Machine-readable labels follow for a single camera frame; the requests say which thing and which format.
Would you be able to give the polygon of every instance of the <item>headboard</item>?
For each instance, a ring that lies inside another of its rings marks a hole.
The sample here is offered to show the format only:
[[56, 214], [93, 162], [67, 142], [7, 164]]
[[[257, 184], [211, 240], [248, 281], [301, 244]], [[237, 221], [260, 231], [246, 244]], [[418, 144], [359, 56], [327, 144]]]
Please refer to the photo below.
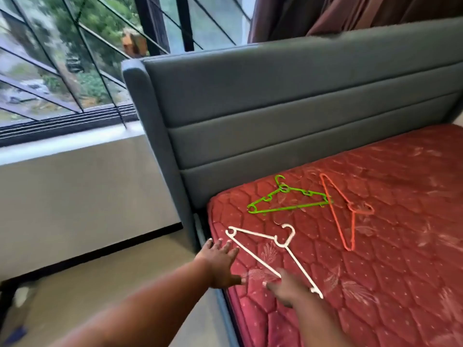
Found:
[[463, 18], [126, 60], [185, 227], [230, 187], [442, 122], [463, 91]]

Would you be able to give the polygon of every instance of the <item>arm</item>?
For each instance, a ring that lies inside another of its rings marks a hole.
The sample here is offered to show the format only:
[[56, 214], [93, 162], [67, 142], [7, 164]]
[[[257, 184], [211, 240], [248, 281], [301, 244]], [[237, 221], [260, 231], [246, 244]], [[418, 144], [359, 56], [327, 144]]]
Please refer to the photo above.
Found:
[[227, 288], [242, 279], [230, 273], [238, 248], [209, 239], [194, 261], [156, 280], [122, 303], [96, 315], [53, 347], [167, 347], [209, 287]]
[[294, 308], [306, 347], [355, 347], [333, 320], [325, 302], [297, 278], [280, 269], [281, 283], [264, 283], [283, 305]]

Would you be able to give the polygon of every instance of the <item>brown curtain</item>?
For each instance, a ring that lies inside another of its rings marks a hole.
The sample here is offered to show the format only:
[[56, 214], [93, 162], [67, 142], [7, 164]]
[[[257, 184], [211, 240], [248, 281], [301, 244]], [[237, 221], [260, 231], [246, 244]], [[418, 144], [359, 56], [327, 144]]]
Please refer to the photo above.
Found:
[[463, 15], [463, 0], [256, 0], [248, 42]]

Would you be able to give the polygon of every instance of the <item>person's left hand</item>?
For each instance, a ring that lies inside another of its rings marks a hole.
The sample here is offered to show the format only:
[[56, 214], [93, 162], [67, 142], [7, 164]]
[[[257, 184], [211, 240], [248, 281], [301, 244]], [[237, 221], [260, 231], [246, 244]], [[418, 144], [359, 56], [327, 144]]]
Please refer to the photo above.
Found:
[[212, 281], [211, 287], [214, 289], [226, 289], [234, 285], [242, 285], [245, 279], [240, 275], [232, 275], [230, 267], [238, 255], [239, 247], [230, 251], [232, 241], [228, 240], [225, 246], [222, 246], [222, 239], [211, 247], [212, 239], [208, 239], [201, 251], [196, 255], [194, 260], [204, 260], [211, 268]]

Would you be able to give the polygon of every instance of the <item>tiled floor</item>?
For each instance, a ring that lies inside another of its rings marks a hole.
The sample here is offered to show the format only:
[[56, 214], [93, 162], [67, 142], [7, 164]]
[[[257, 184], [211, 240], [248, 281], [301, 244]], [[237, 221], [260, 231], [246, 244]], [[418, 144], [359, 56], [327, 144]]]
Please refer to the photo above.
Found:
[[[15, 346], [47, 346], [138, 286], [192, 260], [184, 230], [43, 279]], [[214, 292], [195, 306], [171, 346], [229, 346]]]

